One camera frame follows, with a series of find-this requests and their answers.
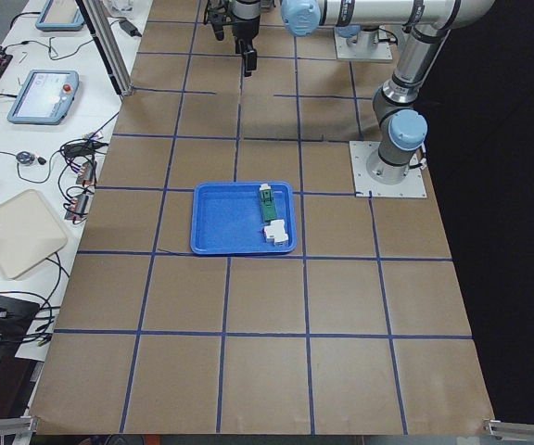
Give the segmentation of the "aluminium frame post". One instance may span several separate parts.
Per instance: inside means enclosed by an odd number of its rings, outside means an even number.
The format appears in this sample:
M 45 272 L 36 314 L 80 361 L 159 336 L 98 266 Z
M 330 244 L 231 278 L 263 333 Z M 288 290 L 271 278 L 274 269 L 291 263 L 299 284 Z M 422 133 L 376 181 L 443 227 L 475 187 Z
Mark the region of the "aluminium frame post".
M 103 4 L 96 0 L 76 0 L 76 4 L 102 58 L 115 93 L 121 97 L 131 95 L 133 84 Z

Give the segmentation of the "white circuit breaker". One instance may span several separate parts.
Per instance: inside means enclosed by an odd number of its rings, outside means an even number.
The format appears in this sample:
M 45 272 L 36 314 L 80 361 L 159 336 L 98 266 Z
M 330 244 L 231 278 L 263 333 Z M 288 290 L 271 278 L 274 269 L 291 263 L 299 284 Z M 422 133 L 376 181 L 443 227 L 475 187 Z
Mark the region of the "white circuit breaker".
M 289 235 L 286 231 L 286 221 L 284 219 L 269 221 L 262 231 L 266 241 L 274 246 L 282 247 L 287 246 L 289 243 Z

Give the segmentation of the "aluminium corner bracket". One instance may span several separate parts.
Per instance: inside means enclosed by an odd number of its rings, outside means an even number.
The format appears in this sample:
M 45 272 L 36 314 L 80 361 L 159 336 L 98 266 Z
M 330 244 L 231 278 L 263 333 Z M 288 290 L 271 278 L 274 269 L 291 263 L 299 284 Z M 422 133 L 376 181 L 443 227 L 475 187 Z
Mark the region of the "aluminium corner bracket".
M 483 427 L 490 435 L 496 438 L 534 441 L 534 425 L 531 424 L 486 419 L 483 421 Z
M 35 416 L 0 419 L 0 438 L 20 435 L 29 439 L 37 430 L 38 422 L 39 418 Z

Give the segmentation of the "blue plastic tray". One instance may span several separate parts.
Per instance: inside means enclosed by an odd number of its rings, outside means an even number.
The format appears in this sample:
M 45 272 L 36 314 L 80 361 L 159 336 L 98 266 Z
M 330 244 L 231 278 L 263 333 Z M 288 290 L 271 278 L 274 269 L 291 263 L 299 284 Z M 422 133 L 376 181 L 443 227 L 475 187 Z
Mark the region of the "blue plastic tray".
M 259 188 L 268 184 L 278 219 L 286 221 L 287 246 L 266 241 Z M 298 243 L 293 189 L 287 182 L 203 183 L 194 190 L 190 248 L 197 255 L 236 256 L 287 254 Z

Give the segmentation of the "far blue teach pendant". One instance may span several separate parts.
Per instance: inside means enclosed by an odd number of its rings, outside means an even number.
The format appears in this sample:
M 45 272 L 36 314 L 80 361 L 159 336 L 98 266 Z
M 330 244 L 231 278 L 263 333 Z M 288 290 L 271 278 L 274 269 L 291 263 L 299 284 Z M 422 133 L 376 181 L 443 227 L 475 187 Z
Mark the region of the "far blue teach pendant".
M 74 0 L 47 0 L 35 27 L 42 32 L 76 32 L 84 25 L 84 19 Z

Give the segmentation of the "left aluminium corner bracket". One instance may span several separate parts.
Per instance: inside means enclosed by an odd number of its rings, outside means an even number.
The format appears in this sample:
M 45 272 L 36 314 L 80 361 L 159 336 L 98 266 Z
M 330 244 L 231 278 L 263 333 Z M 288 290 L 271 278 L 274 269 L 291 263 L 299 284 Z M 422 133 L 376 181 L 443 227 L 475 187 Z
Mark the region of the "left aluminium corner bracket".
M 38 422 L 39 418 L 35 416 L 0 419 L 0 438 L 20 435 L 29 439 L 37 430 Z

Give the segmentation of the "beige plastic tray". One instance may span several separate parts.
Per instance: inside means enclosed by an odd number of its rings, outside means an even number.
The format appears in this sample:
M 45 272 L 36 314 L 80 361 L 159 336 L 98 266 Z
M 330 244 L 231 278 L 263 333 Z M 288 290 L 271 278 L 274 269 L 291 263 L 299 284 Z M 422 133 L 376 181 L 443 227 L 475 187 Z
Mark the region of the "beige plastic tray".
M 25 190 L 0 204 L 0 271 L 16 279 L 58 252 L 67 231 L 43 194 Z

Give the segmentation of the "near blue teach pendant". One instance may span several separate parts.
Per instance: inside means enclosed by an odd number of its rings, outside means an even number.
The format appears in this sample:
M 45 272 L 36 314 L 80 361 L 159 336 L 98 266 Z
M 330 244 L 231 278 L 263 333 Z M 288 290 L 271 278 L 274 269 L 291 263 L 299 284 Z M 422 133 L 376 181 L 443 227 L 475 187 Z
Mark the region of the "near blue teach pendant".
M 78 92 L 75 70 L 31 70 L 7 114 L 13 124 L 58 125 Z

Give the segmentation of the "small circuit board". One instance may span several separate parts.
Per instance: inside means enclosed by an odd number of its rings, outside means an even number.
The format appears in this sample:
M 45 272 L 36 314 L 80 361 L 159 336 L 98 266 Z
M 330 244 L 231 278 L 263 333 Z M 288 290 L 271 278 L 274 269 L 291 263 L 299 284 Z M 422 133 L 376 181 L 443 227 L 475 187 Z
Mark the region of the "small circuit board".
M 64 219 L 72 223 L 85 221 L 88 216 L 89 201 L 90 196 L 86 193 L 71 197 L 70 201 L 64 204 Z
M 76 184 L 88 186 L 96 183 L 96 165 L 95 160 L 88 159 L 78 170 Z

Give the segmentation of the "black power adapter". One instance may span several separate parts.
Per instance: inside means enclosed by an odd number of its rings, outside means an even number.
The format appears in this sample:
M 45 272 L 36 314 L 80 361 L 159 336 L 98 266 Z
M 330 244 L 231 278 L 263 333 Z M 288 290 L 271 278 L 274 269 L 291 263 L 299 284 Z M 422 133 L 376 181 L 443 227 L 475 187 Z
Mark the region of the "black power adapter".
M 130 37 L 141 37 L 142 33 L 138 28 L 127 19 L 122 19 L 119 22 L 120 28 Z

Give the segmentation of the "green terminal block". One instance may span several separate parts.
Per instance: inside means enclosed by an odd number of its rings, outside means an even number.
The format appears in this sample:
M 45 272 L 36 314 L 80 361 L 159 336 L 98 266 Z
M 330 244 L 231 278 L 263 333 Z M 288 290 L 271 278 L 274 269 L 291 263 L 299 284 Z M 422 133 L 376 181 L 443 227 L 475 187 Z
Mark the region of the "green terminal block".
M 270 223 L 278 219 L 273 190 L 268 184 L 260 185 L 259 202 L 261 217 L 265 223 Z

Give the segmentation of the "lower small circuit board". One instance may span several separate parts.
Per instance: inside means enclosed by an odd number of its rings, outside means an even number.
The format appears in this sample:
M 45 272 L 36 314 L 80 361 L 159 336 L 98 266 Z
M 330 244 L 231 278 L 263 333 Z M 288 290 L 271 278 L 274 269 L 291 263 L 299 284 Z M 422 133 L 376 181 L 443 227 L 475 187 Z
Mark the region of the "lower small circuit board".
M 85 221 L 88 216 L 89 201 L 90 196 L 86 193 L 71 197 L 70 201 L 64 204 L 64 219 L 72 223 Z

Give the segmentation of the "blue teach pendant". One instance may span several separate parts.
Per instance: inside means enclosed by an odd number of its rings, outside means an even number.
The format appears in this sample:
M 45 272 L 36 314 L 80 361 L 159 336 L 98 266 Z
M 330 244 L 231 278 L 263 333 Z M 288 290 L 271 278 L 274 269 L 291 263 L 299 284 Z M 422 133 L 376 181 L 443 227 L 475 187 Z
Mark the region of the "blue teach pendant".
M 75 70 L 31 70 L 7 114 L 13 124 L 58 125 L 78 92 Z
M 76 32 L 84 25 L 84 19 L 74 0 L 47 0 L 35 27 L 42 32 Z

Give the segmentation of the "round silver puck device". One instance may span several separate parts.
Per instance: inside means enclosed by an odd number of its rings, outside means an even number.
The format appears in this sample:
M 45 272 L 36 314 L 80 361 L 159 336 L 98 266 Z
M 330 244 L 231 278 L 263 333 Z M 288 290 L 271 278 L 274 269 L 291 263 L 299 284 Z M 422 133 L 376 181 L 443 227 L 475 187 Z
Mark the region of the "round silver puck device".
M 19 165 L 31 166 L 36 161 L 36 156 L 28 151 L 20 151 L 16 154 L 16 161 Z

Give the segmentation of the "upper small circuit board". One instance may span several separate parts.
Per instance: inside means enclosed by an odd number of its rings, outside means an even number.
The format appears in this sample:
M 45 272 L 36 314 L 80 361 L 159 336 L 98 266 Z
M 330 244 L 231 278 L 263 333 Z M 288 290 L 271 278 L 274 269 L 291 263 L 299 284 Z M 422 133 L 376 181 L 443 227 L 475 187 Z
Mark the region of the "upper small circuit board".
M 96 165 L 95 160 L 88 159 L 78 170 L 76 184 L 88 186 L 96 183 Z

